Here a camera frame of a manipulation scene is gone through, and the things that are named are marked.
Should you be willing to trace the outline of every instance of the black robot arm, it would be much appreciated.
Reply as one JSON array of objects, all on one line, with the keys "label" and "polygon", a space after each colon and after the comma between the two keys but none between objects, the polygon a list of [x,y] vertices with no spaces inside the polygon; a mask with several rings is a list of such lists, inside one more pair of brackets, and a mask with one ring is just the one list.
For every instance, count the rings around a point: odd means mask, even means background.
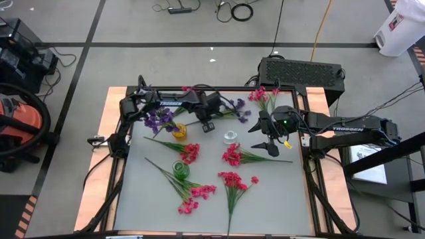
[{"label": "black robot arm", "polygon": [[203,125],[205,133],[215,129],[210,122],[213,114],[220,114],[222,104],[220,94],[206,95],[203,90],[189,90],[182,94],[161,93],[157,90],[140,90],[120,101],[120,125],[116,133],[111,134],[108,145],[112,157],[126,158],[129,146],[126,135],[133,122],[139,121],[151,110],[159,107],[182,107],[189,113],[195,113]]},{"label": "black robot arm", "polygon": [[[311,153],[326,153],[331,149],[373,143],[379,146],[393,146],[400,143],[395,123],[376,116],[357,118],[329,117],[325,114],[297,110],[290,106],[279,106],[269,115],[260,112],[257,124],[249,132],[260,130],[268,136],[268,143],[252,146],[266,149],[271,156],[278,156],[274,140],[300,131],[310,137],[303,139],[303,146]],[[350,134],[326,138],[316,136],[326,131],[345,131]]]}]

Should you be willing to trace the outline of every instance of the gray floor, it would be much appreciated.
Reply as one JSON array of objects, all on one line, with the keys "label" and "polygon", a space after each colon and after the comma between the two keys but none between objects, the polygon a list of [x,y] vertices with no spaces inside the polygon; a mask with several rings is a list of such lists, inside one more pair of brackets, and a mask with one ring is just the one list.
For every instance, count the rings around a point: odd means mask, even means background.
[{"label": "gray floor", "polygon": [[[195,6],[197,1],[183,1]],[[94,35],[94,42],[272,42],[280,1],[261,0],[253,4],[254,17],[245,22],[223,24],[215,19],[212,1],[201,0],[199,11],[187,15],[156,13],[151,6],[165,1],[107,0]],[[46,42],[84,42],[99,0],[27,0],[0,12],[2,17],[20,17]],[[278,42],[313,42],[326,8],[326,0],[287,0]],[[389,15],[383,0],[336,0],[328,14],[320,42],[368,43]],[[80,57],[81,48],[59,48]],[[311,48],[277,48],[294,60],[309,60]],[[270,48],[91,48],[88,52],[62,139],[42,188],[27,236],[71,233],[82,195],[91,150],[86,143],[98,131],[108,87],[134,85],[142,74],[153,85],[240,86],[256,73],[262,56]],[[347,72],[346,92],[339,103],[340,116],[357,116],[391,99],[417,81],[407,54],[398,58],[381,56],[373,48],[319,48],[315,60],[342,64]],[[55,124],[68,91],[76,64],[60,69],[62,82],[47,99]],[[403,138],[424,131],[423,92],[379,111],[393,119]],[[13,175],[0,175],[1,194],[28,194],[34,185],[38,165],[24,165]],[[424,177],[415,164],[414,176]],[[423,238],[403,232],[403,220],[383,206],[381,199],[352,195],[361,218],[361,232],[371,236]],[[425,196],[418,194],[420,205]],[[407,205],[391,202],[403,214]],[[425,222],[425,210],[420,211]]]}]

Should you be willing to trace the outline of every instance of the green cup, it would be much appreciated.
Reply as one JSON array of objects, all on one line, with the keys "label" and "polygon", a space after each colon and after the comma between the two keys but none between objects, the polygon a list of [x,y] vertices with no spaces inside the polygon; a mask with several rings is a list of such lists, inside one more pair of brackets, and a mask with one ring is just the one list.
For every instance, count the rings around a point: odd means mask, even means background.
[{"label": "green cup", "polygon": [[176,161],[173,164],[173,174],[176,179],[183,180],[189,176],[191,170],[189,166],[182,161]]}]

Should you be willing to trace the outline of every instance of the vacuum hose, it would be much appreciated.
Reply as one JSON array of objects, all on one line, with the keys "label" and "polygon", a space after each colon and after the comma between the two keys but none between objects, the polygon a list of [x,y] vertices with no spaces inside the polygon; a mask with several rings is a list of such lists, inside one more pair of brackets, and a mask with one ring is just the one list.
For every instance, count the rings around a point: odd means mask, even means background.
[{"label": "vacuum hose", "polygon": [[34,107],[40,113],[42,118],[40,131],[35,134],[33,138],[18,147],[6,151],[0,151],[0,159],[4,159],[12,155],[22,153],[44,140],[50,129],[51,118],[44,102],[26,89],[12,84],[0,83],[0,93],[5,95],[19,95],[28,105]]}]

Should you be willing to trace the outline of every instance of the black power adapter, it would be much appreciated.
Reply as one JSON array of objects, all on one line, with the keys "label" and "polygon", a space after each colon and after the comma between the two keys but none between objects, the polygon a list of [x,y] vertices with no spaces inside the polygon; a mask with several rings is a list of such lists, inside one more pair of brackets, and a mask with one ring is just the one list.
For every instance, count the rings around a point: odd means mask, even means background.
[{"label": "black power adapter", "polygon": [[191,7],[182,7],[179,9],[174,9],[174,8],[168,8],[168,12],[170,14],[179,14],[179,13],[191,13],[192,12],[192,8]]}]

